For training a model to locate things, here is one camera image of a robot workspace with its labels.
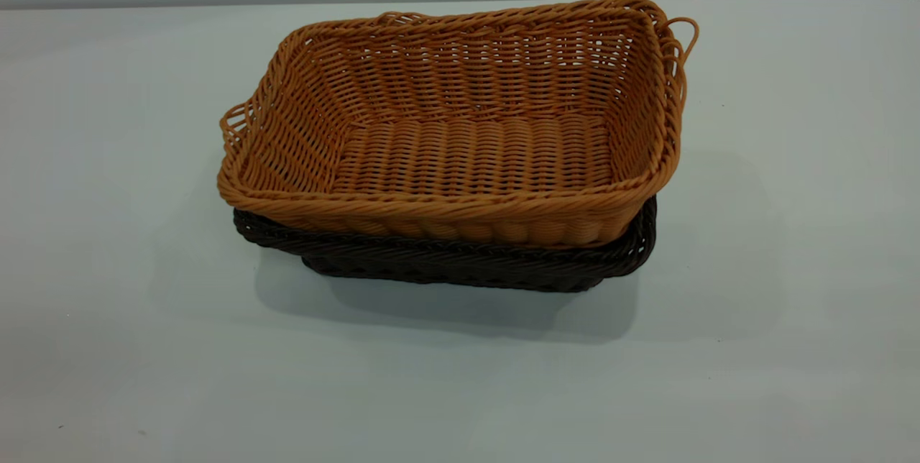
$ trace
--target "woven strand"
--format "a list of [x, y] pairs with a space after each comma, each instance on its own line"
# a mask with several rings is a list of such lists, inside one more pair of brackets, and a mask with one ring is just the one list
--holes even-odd
[[218, 188], [306, 230], [599, 246], [676, 170], [698, 33], [647, 0], [310, 24], [221, 120]]

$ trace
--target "white table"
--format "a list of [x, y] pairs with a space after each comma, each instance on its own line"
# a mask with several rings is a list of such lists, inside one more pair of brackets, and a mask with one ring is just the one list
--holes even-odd
[[656, 1], [681, 166], [576, 297], [320, 277], [216, 190], [290, 30], [535, 1], [0, 13], [0, 461], [920, 460], [920, 0]]

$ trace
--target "rectangular basket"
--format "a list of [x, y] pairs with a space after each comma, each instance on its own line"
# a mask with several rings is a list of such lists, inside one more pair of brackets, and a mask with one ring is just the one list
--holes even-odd
[[305, 230], [601, 246], [677, 166], [675, 21], [696, 30], [647, 0], [310, 24], [221, 120], [218, 188]]
[[574, 249], [303, 231], [241, 210], [234, 210], [234, 223], [246, 240], [302, 257], [329, 276], [575, 293], [645, 263], [655, 246], [656, 211], [652, 197], [623, 236], [607, 246]]

